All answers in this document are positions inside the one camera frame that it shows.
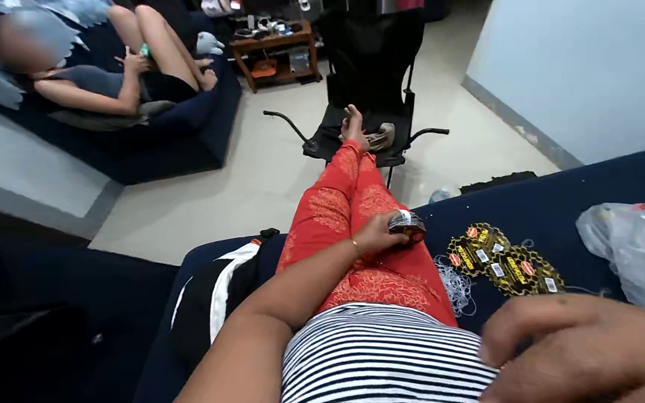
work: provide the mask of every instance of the brown cloth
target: brown cloth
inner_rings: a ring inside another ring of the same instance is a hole
[[[372,134],[365,134],[370,143],[370,152],[378,153],[382,150],[387,150],[395,142],[395,125],[394,124],[381,124],[380,129]],[[345,141],[343,135],[340,135],[340,141]]]

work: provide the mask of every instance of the gray top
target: gray top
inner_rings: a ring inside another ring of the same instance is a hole
[[[107,72],[96,66],[78,65],[73,68],[63,69],[51,77],[67,79],[76,87],[102,96],[118,98],[123,87],[123,74],[119,72]],[[150,96],[146,90],[143,80],[140,81],[140,97],[143,101],[149,101]]]

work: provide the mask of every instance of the white string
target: white string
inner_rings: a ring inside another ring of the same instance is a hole
[[[595,296],[600,296],[601,298],[605,298],[606,296],[610,296],[610,295],[611,295],[611,290],[610,290],[610,289],[608,289],[608,288],[602,288],[602,289],[601,289],[601,290],[599,290],[599,292],[597,292],[597,293],[595,293],[594,291],[589,290],[589,289],[587,289],[587,288],[579,287],[578,285],[567,285],[567,286],[566,286],[566,289],[567,289],[567,290],[569,290],[569,289],[571,289],[571,290],[581,290],[581,291],[584,291],[584,292],[586,292],[586,293],[593,294],[593,295],[595,295]]]
[[[460,274],[452,268],[452,266],[445,265],[442,259],[445,257],[439,254],[434,259],[434,264],[439,271],[439,278],[442,279],[444,289],[447,291],[449,303],[452,305],[455,317],[462,315],[472,316],[477,313],[477,303],[471,297],[471,279],[466,275]],[[469,305],[474,304],[474,310],[471,313],[462,312],[462,309]]]

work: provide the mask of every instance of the red patterned pants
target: red patterned pants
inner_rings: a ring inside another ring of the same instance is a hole
[[[350,238],[371,215],[407,209],[385,187],[375,157],[346,141],[302,195],[276,272]],[[316,313],[349,302],[391,303],[457,326],[444,285],[424,243],[358,260]]]

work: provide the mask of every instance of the black and white striped shirt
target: black and white striped shirt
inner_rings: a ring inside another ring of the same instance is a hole
[[[497,376],[477,358],[480,343],[409,307],[333,307],[288,344],[282,403],[476,402]]]

